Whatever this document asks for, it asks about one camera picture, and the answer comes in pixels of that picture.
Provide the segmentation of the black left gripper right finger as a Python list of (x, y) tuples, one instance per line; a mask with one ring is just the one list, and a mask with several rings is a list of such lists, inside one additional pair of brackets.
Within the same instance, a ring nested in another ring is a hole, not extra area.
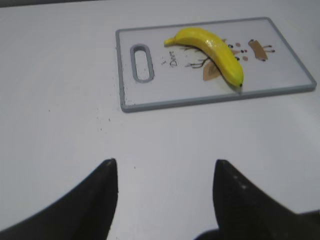
[(198, 240), (318, 240), (320, 211), (295, 213), (245, 177), (228, 160), (215, 162), (212, 200), (218, 228)]

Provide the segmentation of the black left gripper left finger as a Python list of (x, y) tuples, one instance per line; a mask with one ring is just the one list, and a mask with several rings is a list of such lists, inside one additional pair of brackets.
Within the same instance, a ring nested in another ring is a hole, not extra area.
[(118, 203), (118, 168), (104, 160), (76, 187), (40, 212), (0, 232), (2, 240), (105, 240)]

